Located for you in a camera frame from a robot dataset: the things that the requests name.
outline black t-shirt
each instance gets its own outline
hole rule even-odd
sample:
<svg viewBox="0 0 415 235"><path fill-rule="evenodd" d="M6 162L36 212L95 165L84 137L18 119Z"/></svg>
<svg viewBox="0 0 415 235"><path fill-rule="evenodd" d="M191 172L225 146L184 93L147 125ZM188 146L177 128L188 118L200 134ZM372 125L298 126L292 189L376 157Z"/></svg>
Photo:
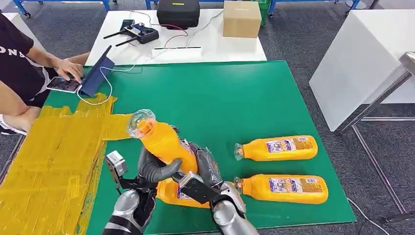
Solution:
<svg viewBox="0 0 415 235"><path fill-rule="evenodd" d="M0 14L0 81L26 105L41 107L48 95L46 84L57 74L26 57L32 47L33 40Z"/></svg>

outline yellow tape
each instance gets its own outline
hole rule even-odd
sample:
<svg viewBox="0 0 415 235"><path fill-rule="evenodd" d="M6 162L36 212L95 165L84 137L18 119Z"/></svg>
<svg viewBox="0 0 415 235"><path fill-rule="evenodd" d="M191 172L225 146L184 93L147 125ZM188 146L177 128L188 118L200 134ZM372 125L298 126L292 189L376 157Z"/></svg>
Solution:
<svg viewBox="0 0 415 235"><path fill-rule="evenodd" d="M127 123L119 125L128 115L111 115L115 100L82 101L74 114L68 107L42 109L0 187L0 234L86 233L104 140L128 138Z"/></svg>

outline bottle label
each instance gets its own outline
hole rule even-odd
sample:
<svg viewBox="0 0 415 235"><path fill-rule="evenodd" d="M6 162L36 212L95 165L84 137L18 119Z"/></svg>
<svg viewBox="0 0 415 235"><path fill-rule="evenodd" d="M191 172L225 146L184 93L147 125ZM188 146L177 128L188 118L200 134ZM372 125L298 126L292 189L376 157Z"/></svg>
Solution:
<svg viewBox="0 0 415 235"><path fill-rule="evenodd" d="M299 137L294 139L285 139L277 141L267 141L268 152L279 153L284 151L294 151L300 149L311 149L313 144L308 141L307 137Z"/></svg>
<svg viewBox="0 0 415 235"><path fill-rule="evenodd" d="M284 151L293 151L296 149L293 139L267 141L268 152L279 153Z"/></svg>
<svg viewBox="0 0 415 235"><path fill-rule="evenodd" d="M270 178L271 192L318 193L322 186L315 178Z"/></svg>
<svg viewBox="0 0 415 235"><path fill-rule="evenodd" d="M187 196L186 194L182 193L182 191L180 190L180 188L179 188L179 190L177 191L177 198L179 198L179 199L184 199L184 200L192 200L192 198L191 198L191 197L189 197L189 196Z"/></svg>

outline cardboard box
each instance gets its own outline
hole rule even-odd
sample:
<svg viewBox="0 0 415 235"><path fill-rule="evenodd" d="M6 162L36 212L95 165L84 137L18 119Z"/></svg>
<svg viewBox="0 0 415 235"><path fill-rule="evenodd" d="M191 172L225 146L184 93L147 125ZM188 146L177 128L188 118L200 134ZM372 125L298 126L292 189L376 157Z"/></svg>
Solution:
<svg viewBox="0 0 415 235"><path fill-rule="evenodd" d="M261 25L261 13L256 1L225 1L223 36L256 38Z"/></svg>

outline tablet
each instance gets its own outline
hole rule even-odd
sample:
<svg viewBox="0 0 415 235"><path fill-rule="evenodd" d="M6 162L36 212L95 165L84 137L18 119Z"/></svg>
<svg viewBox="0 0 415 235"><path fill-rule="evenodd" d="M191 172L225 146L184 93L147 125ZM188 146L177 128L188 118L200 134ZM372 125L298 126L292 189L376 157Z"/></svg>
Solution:
<svg viewBox="0 0 415 235"><path fill-rule="evenodd" d="M46 85L46 89L59 92L75 93L79 86L79 82L75 81L73 78L67 81L62 77L54 77Z"/></svg>

